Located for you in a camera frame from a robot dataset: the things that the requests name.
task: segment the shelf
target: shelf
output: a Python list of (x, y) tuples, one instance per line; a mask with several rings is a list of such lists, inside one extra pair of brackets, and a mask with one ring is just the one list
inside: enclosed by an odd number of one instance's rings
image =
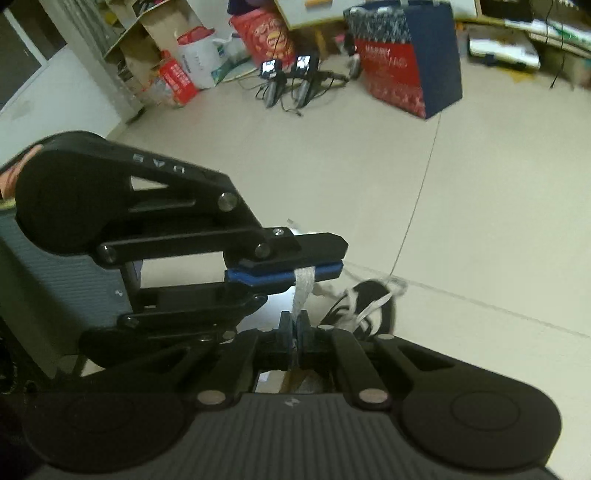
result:
[(150, 12), (153, 12), (154, 10), (159, 9), (161, 6), (170, 3), (170, 2), (174, 2), (175, 0), (164, 0), (162, 2), (160, 2), (158, 5), (154, 5), (151, 8), (148, 8), (146, 11), (142, 12), (142, 14), (135, 19), (134, 23), (132, 25), (129, 26), (129, 28), (127, 30), (125, 30), (125, 32), (117, 39), (117, 41), (111, 46), (111, 48), (107, 51), (107, 53), (105, 53), (105, 55), (103, 56), (104, 59), (106, 59), (109, 55), (111, 55), (111, 53), (113, 53), (114, 50), (116, 50), (117, 48), (119, 48), (120, 43), (123, 41), (123, 39), (128, 35), (128, 33), (133, 30), (134, 28), (136, 28), (138, 25), (141, 25), (141, 20), (148, 15)]

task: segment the ribbed gray panel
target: ribbed gray panel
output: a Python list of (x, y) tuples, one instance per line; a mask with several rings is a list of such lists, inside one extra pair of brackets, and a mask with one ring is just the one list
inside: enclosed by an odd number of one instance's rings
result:
[(32, 480), (556, 480), (543, 469), (473, 475), (441, 466), (406, 444), (389, 418), (352, 408), (340, 394), (245, 394), (198, 415), (169, 451), (109, 475), (46, 466)]
[(0, 210), (0, 314), (43, 371), (77, 353), (80, 333), (113, 326), (131, 311), (119, 270), (100, 268), (88, 256), (61, 257), (32, 244), (15, 209)]

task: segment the black and white sneaker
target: black and white sneaker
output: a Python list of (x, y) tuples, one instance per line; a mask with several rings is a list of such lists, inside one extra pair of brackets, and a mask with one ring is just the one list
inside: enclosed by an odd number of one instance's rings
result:
[(366, 280), (345, 290), (321, 325), (352, 332), (357, 340), (392, 333), (396, 320), (394, 293), (378, 280)]

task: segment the window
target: window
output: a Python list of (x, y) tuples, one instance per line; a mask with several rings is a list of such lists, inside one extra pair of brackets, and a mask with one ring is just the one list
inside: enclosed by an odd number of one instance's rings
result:
[(65, 45), (38, 0), (16, 0), (0, 14), (0, 112)]

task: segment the white logo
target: white logo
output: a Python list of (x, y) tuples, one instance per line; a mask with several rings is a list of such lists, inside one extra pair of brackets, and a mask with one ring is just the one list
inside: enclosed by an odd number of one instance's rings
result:
[(283, 402), (288, 407), (297, 407), (299, 403), (301, 403), (297, 398), (291, 397), (289, 400), (285, 400)]

